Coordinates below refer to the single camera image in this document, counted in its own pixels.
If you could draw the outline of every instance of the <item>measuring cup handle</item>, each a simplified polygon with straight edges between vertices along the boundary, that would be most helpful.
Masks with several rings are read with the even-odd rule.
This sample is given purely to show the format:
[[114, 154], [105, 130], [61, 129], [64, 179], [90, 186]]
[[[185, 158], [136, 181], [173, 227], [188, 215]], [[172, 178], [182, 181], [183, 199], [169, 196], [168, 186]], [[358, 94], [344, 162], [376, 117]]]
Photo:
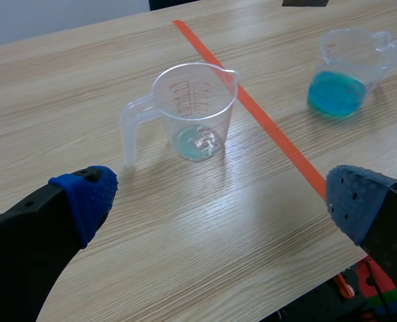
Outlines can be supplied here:
[[158, 110], [154, 108], [153, 101], [152, 95], [136, 99], [127, 105], [121, 113], [121, 134], [127, 166], [133, 166], [136, 162], [138, 125], [158, 116]]

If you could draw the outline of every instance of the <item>measuring cup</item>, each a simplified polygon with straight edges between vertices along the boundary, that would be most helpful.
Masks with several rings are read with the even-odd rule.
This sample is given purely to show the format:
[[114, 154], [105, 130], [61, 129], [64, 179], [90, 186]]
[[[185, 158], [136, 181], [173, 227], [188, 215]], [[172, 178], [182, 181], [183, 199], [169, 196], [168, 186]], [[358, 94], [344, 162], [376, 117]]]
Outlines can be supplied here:
[[121, 113], [127, 166], [136, 161], [137, 126], [155, 117], [162, 118], [180, 156], [192, 161], [213, 156], [224, 146], [238, 82], [234, 70], [200, 62], [163, 72], [148, 96], [132, 101]]
[[321, 38], [321, 60], [308, 101], [330, 115], [348, 115], [397, 65], [397, 40], [390, 32], [333, 30]]

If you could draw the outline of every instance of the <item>plastic measuring cup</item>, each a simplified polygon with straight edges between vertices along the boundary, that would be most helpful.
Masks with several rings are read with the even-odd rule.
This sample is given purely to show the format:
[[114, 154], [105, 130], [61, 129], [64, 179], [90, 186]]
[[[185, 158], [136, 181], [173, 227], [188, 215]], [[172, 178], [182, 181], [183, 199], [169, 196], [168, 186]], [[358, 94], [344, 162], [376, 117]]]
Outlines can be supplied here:
[[183, 157], [203, 161], [225, 143], [239, 74], [193, 62], [169, 68], [154, 81], [151, 93], [132, 101], [121, 113], [127, 166], [136, 161], [137, 126], [161, 117], [169, 142]]
[[309, 103], [330, 115], [348, 115], [396, 65], [397, 40], [392, 41], [392, 33], [333, 30], [321, 38]]

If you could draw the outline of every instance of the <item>orange tape line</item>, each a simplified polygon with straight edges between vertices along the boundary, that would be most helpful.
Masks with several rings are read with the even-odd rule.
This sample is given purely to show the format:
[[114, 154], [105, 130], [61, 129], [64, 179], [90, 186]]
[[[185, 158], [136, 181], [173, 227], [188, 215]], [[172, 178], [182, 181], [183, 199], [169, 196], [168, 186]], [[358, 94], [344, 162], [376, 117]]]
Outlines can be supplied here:
[[[181, 20], [173, 20], [174, 25], [179, 29], [185, 38], [192, 44], [196, 51], [210, 64], [218, 65], [223, 68], [219, 60], [207, 49], [192, 30]], [[264, 131], [275, 141], [279, 148], [285, 153], [290, 161], [297, 167], [308, 183], [318, 192], [326, 202], [325, 179], [317, 169], [306, 159], [300, 150], [288, 139], [285, 133], [273, 122], [272, 119], [262, 110], [254, 99], [239, 85], [237, 99], [251, 113], [253, 118], [262, 126]]]

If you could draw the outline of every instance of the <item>blue rubber gripper pad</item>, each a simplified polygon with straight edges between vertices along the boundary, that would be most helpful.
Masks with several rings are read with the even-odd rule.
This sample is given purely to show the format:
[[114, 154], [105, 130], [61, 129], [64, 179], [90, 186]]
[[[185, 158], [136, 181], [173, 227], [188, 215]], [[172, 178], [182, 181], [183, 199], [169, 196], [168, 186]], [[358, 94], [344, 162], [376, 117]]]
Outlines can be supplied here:
[[63, 174], [49, 180], [49, 183], [66, 191], [82, 249], [94, 238], [103, 216], [111, 210], [118, 186], [117, 175], [111, 169], [105, 166], [89, 168], [101, 170], [99, 181], [89, 182], [73, 174]]
[[337, 166], [327, 175], [327, 206], [333, 221], [359, 246], [397, 182], [356, 166]]

